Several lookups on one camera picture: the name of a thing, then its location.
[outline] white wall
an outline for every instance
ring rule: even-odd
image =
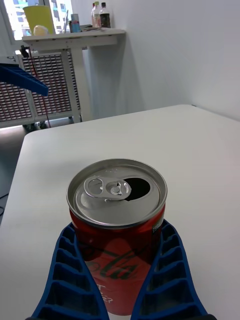
[[[90,23],[92,2],[74,1]],[[95,118],[194,104],[240,120],[240,1],[110,4],[127,36],[87,54]]]

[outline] window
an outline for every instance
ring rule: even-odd
[[[39,5],[41,0],[4,0],[7,16],[15,40],[31,34],[24,7]]]
[[[60,3],[60,6],[61,6],[61,11],[66,12],[65,4]]]
[[[70,20],[73,13],[71,0],[0,0],[3,23],[14,50],[24,44],[22,37],[31,35],[23,8],[37,5],[50,7],[56,34],[63,32],[66,18]]]
[[[53,19],[53,24],[56,34],[63,32],[64,23],[66,20],[71,20],[71,14],[73,13],[71,0],[51,0],[50,8]],[[66,31],[70,32],[69,24],[67,24]]]

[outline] white table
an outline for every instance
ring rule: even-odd
[[[179,105],[28,134],[0,227],[0,319],[23,320],[45,288],[66,189],[85,166],[130,158],[166,179],[165,218],[183,241],[197,294],[217,320],[239,319],[240,123]]]
[[[118,42],[118,36],[124,34],[125,31],[121,29],[103,28],[99,31],[48,34],[45,36],[24,36],[22,38],[22,41],[24,41],[32,51],[61,52],[62,64],[66,78],[72,115],[74,122],[77,123],[80,122],[80,117],[75,97],[74,85],[72,82],[68,51],[71,52],[72,56],[72,63],[76,78],[76,87],[79,96],[82,120],[92,120],[93,117],[84,66],[83,48],[115,45]]]

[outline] coca-cola logo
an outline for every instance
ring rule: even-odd
[[[80,247],[84,250],[82,252],[83,258],[86,260],[86,265],[90,272],[94,275],[96,273],[103,278],[111,278],[111,279],[133,279],[137,276],[137,268],[139,264],[136,262],[135,258],[141,256],[143,252],[146,251],[147,245],[141,249],[132,249],[123,254],[117,254],[115,252],[111,252],[109,250],[102,250],[98,248],[93,248],[85,243],[80,243]],[[108,260],[109,262],[103,263],[96,261],[95,258],[92,261],[89,261],[90,256],[94,257],[94,253],[96,250],[102,252],[102,254],[107,257],[102,259],[101,261]]]

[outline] metal grille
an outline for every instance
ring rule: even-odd
[[[31,117],[25,90],[0,82],[0,122]]]
[[[33,56],[34,66],[38,79],[48,86],[48,97],[42,97],[37,93],[32,93],[33,101],[38,116],[45,115],[45,106],[48,114],[62,113],[71,111],[69,93],[64,74],[62,56],[59,53]],[[26,72],[33,76],[34,69],[30,58],[23,58],[23,65]],[[75,83],[75,95],[80,109],[78,91],[74,75],[73,66],[71,65],[73,74],[73,84]]]

